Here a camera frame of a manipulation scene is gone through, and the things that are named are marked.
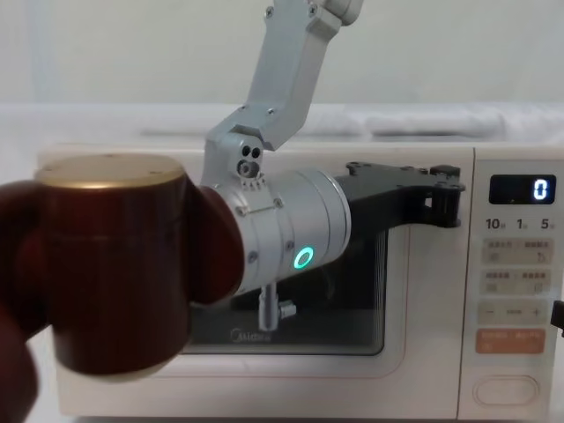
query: midea logo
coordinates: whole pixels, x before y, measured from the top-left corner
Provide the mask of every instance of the midea logo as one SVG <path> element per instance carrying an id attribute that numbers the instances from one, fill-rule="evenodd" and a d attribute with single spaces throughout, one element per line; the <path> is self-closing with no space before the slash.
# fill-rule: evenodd
<path id="1" fill-rule="evenodd" d="M 239 328 L 231 330 L 231 341 L 236 344 L 242 342 L 271 342 L 270 333 L 245 332 Z"/>

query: microwave control panel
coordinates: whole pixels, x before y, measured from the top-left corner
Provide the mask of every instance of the microwave control panel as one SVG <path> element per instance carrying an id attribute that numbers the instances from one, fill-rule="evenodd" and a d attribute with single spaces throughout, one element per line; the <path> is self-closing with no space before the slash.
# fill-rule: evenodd
<path id="1" fill-rule="evenodd" d="M 477 149 L 460 419 L 542 418 L 550 400 L 564 161 L 558 152 L 510 154 Z"/>

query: microwave button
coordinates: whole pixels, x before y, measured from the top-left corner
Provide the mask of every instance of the microwave button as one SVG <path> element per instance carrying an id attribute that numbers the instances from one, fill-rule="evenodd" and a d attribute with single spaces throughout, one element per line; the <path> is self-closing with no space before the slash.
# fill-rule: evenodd
<path id="1" fill-rule="evenodd" d="M 487 269 L 482 272 L 482 295 L 539 295 L 550 291 L 550 269 Z"/>
<path id="2" fill-rule="evenodd" d="M 542 354 L 544 329 L 480 329 L 476 333 L 478 354 Z"/>
<path id="3" fill-rule="evenodd" d="M 478 324 L 524 325 L 546 324 L 548 308 L 542 300 L 486 300 L 478 305 Z"/>
<path id="4" fill-rule="evenodd" d="M 485 264 L 550 264 L 554 240 L 548 238 L 489 238 L 484 240 Z"/>
<path id="5" fill-rule="evenodd" d="M 477 383 L 474 399 L 483 406 L 519 406 L 533 403 L 540 389 L 529 376 L 492 376 Z"/>

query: orange button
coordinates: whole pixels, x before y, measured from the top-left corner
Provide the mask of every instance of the orange button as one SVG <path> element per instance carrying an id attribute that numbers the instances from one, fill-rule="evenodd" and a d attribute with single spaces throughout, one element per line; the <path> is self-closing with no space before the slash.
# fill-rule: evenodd
<path id="1" fill-rule="evenodd" d="M 476 334 L 478 354 L 542 354 L 544 329 L 481 329 Z"/>

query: digital display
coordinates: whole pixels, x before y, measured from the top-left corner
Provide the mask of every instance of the digital display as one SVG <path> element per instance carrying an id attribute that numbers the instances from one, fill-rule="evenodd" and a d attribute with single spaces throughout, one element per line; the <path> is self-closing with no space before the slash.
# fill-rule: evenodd
<path id="1" fill-rule="evenodd" d="M 552 204 L 553 174 L 495 174 L 490 181 L 491 204 Z"/>

